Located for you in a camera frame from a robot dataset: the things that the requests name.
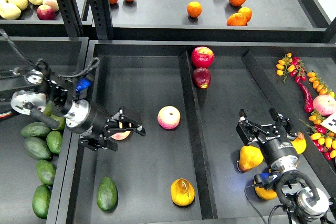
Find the robotic arm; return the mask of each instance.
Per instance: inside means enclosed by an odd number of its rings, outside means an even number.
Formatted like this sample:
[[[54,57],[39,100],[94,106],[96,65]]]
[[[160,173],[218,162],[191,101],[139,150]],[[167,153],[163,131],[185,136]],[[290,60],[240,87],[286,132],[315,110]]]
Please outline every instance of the robotic arm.
[[[55,74],[43,60],[38,60],[27,70],[2,71],[0,105],[10,105],[12,109],[0,113],[0,121],[25,114],[56,129],[59,122],[43,114],[47,101],[52,101],[53,112],[65,117],[67,129],[79,134],[79,143],[93,151],[99,148],[117,151],[117,144],[110,138],[117,132],[134,131],[145,136],[139,114],[121,107],[111,115],[98,104],[79,99],[80,92],[90,84],[89,78],[88,70],[73,76]]]
[[[258,125],[251,122],[244,110],[236,131],[245,145],[256,142],[270,168],[270,173],[255,175],[256,185],[276,191],[287,211],[290,223],[307,223],[324,218],[329,209],[327,196],[296,169],[299,155],[291,140],[297,137],[289,118],[278,114],[274,108],[269,113],[274,124]]]

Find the pink apple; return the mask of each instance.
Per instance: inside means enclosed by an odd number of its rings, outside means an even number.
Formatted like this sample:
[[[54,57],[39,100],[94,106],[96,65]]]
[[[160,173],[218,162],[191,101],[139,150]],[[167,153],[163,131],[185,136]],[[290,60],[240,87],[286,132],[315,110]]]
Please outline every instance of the pink apple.
[[[191,54],[191,62],[196,68],[208,68],[214,61],[214,52],[207,47],[196,47]]]
[[[166,130],[171,130],[180,123],[180,112],[173,106],[163,107],[158,114],[157,120],[159,125]]]
[[[57,12],[59,10],[57,0],[43,0],[42,4],[51,6],[54,12]]]
[[[336,101],[329,94],[322,94],[313,100],[313,108],[320,112],[321,116],[331,115],[336,112]]]
[[[53,8],[49,5],[40,5],[36,11],[37,17],[40,20],[55,20],[56,14]]]
[[[124,140],[126,137],[130,135],[130,131],[125,131],[125,132],[118,132],[114,135],[112,135],[112,138],[115,140]]]

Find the black cable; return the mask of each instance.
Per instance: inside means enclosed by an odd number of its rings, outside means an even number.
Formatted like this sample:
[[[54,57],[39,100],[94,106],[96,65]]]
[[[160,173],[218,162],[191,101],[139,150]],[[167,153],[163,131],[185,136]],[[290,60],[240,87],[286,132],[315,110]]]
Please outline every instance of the black cable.
[[[6,41],[9,43],[9,45],[11,46],[11,48],[17,53],[17,55],[20,56],[21,59],[23,59],[26,63],[28,63],[31,66],[35,66],[35,64],[33,62],[31,62],[30,60],[26,59],[23,54],[20,52],[19,49],[17,49],[16,45],[14,44],[14,42],[12,42],[12,40],[9,38],[9,36],[7,35],[7,33],[0,28],[0,34],[6,39]]]
[[[258,209],[253,205],[253,203],[251,202],[251,200],[248,198],[247,196],[247,189],[252,187],[256,187],[257,185],[256,184],[253,184],[253,185],[250,185],[250,186],[247,186],[245,187],[244,189],[244,194],[245,194],[245,197],[247,199],[247,201],[250,203],[250,205],[254,208],[254,210],[257,212],[257,214],[260,216],[260,218],[263,220],[264,224],[267,224],[266,220],[264,219],[264,217],[262,216],[262,214],[258,211]]]
[[[267,224],[271,224],[272,216],[273,216],[275,210],[277,210],[279,207],[283,207],[283,205],[276,205],[275,207],[273,207],[271,213],[270,213],[269,216],[268,216]]]
[[[14,44],[14,42],[9,38],[9,36],[7,35],[7,33],[0,28],[0,34],[6,39],[6,41],[9,43],[9,45],[11,46],[11,48],[20,56],[21,59],[23,59],[26,63],[28,63],[31,66],[36,66],[36,64],[34,64],[33,62],[31,62],[30,60],[28,60],[27,58],[25,58],[23,56],[23,54],[20,52],[19,49],[17,49],[16,45]],[[47,67],[48,67],[48,63],[46,61],[44,61],[43,59],[38,59],[38,63],[39,62],[43,62]],[[86,67],[86,69],[84,69],[83,71],[79,72],[79,73],[74,73],[74,74],[70,74],[70,75],[64,75],[64,74],[56,74],[59,77],[64,77],[64,78],[75,78],[75,77],[81,77],[84,76],[86,74],[88,74],[91,70],[93,70],[94,68],[96,68],[97,66],[99,66],[100,63],[100,59],[97,57],[94,57],[88,64],[88,66]]]

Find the avocado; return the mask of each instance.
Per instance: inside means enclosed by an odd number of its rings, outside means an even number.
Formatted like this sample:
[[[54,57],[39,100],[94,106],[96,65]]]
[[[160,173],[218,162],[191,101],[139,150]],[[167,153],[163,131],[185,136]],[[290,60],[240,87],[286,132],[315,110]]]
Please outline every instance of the avocado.
[[[32,206],[37,217],[47,219],[50,198],[51,191],[46,185],[40,185],[36,188]]]
[[[51,115],[50,116],[52,119],[55,119],[56,121],[59,122],[59,126],[57,129],[53,129],[55,131],[63,131],[64,128],[65,128],[65,118],[59,118],[58,116],[55,116],[55,115]]]
[[[43,184],[47,186],[52,186],[54,184],[56,168],[51,162],[43,159],[37,161],[36,173]]]
[[[36,159],[50,159],[51,152],[47,144],[38,137],[28,137],[25,140],[25,149],[27,153]]]
[[[21,129],[21,136],[23,137],[41,137],[45,138],[51,129],[43,122],[35,122],[26,125]]]
[[[105,177],[100,182],[97,193],[97,205],[103,211],[111,210],[118,198],[117,188],[115,183],[109,177]]]
[[[52,153],[59,154],[62,146],[62,134],[59,131],[51,131],[47,135],[47,145]]]

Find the red apple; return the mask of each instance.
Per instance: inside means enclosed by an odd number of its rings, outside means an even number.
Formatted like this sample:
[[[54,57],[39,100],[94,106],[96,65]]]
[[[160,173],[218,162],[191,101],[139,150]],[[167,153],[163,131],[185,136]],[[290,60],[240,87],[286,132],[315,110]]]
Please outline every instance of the red apple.
[[[193,82],[200,89],[207,89],[211,82],[211,73],[207,68],[196,68],[193,73]]]
[[[322,94],[313,100],[313,108],[320,112],[321,116],[331,115],[336,112],[336,101],[329,94]]]
[[[197,68],[208,68],[214,61],[214,53],[207,47],[196,47],[191,54],[191,62]]]
[[[40,5],[36,11],[37,17],[40,20],[55,20],[56,14],[53,8],[49,5]]]
[[[157,120],[159,125],[166,130],[171,130],[180,123],[180,112],[173,106],[163,107],[158,114]]]
[[[115,140],[124,140],[126,137],[130,135],[130,131],[125,131],[125,132],[118,132],[114,135],[112,135],[112,138]]]

